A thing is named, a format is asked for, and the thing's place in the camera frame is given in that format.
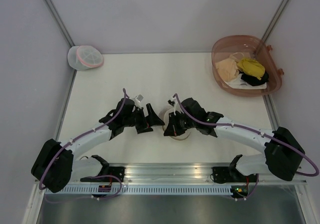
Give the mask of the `beige round mesh laundry bag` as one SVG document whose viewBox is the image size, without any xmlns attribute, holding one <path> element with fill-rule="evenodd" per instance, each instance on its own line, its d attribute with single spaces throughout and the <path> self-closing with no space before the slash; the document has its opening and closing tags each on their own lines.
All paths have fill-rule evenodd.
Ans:
<svg viewBox="0 0 320 224">
<path fill-rule="evenodd" d="M 173 109 L 174 108 L 172 106 L 166 106 L 164 109 L 160 111 L 159 117 L 164 122 L 164 126 L 162 126 L 163 131 L 165 131 L 168 126 L 169 113 L 171 113 Z M 186 140 L 190 136 L 190 134 L 191 134 L 191 130 L 189 129 L 189 130 L 186 130 L 184 134 L 180 136 L 171 136 L 171 138 L 177 141 L 183 141 L 183 140 Z"/>
</svg>

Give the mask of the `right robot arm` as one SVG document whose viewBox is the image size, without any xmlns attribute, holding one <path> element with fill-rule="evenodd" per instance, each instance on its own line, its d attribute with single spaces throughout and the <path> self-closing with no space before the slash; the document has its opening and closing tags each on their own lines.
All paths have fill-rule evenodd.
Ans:
<svg viewBox="0 0 320 224">
<path fill-rule="evenodd" d="M 193 98 L 182 102 L 172 98 L 168 103 L 173 111 L 168 115 L 164 136 L 178 137 L 196 129 L 203 135 L 232 140 L 259 152 L 251 156 L 237 155 L 228 166 L 231 180 L 240 181 L 251 174 L 271 173 L 284 181 L 292 181 L 297 174 L 305 151 L 288 129 L 250 127 L 220 113 L 205 111 Z"/>
</svg>

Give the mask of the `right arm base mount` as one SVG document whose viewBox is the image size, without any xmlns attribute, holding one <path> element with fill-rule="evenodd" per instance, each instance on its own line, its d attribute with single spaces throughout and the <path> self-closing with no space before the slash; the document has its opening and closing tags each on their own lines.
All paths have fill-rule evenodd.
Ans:
<svg viewBox="0 0 320 224">
<path fill-rule="evenodd" d="M 237 155 L 229 166 L 214 166 L 212 167 L 212 173 L 210 178 L 214 183 L 255 183 L 257 181 L 257 175 L 243 175 L 236 170 L 236 164 L 243 155 Z"/>
</svg>

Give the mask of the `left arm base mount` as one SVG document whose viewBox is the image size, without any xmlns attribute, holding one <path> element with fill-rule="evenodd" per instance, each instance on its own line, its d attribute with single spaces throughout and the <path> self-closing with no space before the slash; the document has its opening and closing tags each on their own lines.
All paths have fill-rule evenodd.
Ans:
<svg viewBox="0 0 320 224">
<path fill-rule="evenodd" d="M 110 164 L 98 155 L 92 155 L 89 161 L 93 161 L 95 166 L 98 167 L 97 174 L 85 175 L 80 179 L 80 182 L 109 182 L 111 183 L 115 176 L 115 182 L 123 182 L 125 177 L 125 167 L 124 166 L 110 166 Z"/>
</svg>

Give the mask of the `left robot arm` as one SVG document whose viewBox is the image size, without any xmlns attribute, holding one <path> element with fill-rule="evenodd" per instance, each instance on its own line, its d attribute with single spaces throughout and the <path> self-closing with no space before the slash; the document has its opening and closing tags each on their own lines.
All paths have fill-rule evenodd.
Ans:
<svg viewBox="0 0 320 224">
<path fill-rule="evenodd" d="M 53 193 L 61 191 L 72 179 L 103 182 L 109 176 L 109 163 L 98 155 L 80 160 L 79 157 L 94 147 L 114 139 L 126 127 L 138 134 L 153 131 L 165 123 L 157 116 L 150 103 L 145 108 L 134 100 L 122 98 L 93 128 L 66 142 L 47 140 L 31 168 L 39 181 L 39 189 Z"/>
</svg>

